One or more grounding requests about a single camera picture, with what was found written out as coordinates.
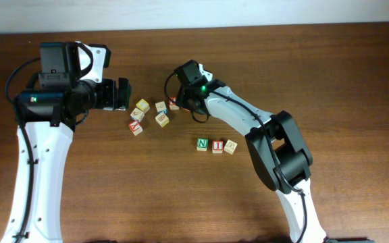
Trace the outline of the red letter U block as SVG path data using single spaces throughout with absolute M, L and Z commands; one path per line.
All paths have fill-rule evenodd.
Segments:
M 176 97 L 171 97 L 169 100 L 169 107 L 171 110 L 179 110 L 179 106 L 176 104 Z

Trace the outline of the green letter N block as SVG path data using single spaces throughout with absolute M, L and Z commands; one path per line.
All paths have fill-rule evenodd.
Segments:
M 197 139 L 197 150 L 198 151 L 207 151 L 209 140 L 206 138 Z

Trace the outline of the red letter I block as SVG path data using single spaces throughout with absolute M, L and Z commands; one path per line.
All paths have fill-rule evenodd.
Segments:
M 224 151 L 224 142 L 221 140 L 214 140 L 212 142 L 212 153 L 221 154 Z

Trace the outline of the green edged picture block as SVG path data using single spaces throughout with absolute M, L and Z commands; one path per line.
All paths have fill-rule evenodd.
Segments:
M 236 150 L 236 147 L 238 144 L 232 140 L 227 140 L 224 146 L 224 152 L 227 152 L 231 155 L 234 154 L 234 151 Z

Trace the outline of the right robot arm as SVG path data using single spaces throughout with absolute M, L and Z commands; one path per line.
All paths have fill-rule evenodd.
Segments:
M 183 81 L 177 104 L 215 117 L 243 135 L 253 167 L 282 205 L 293 242 L 327 242 L 313 204 L 313 157 L 292 116 L 262 111 L 236 96 L 219 80 Z

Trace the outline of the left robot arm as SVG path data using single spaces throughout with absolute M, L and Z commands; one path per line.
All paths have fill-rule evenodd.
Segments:
M 128 79 L 103 77 L 110 58 L 106 45 L 40 45 L 40 71 L 9 100 L 18 125 L 18 170 L 2 242 L 62 242 L 63 173 L 74 132 L 92 109 L 129 107 Z

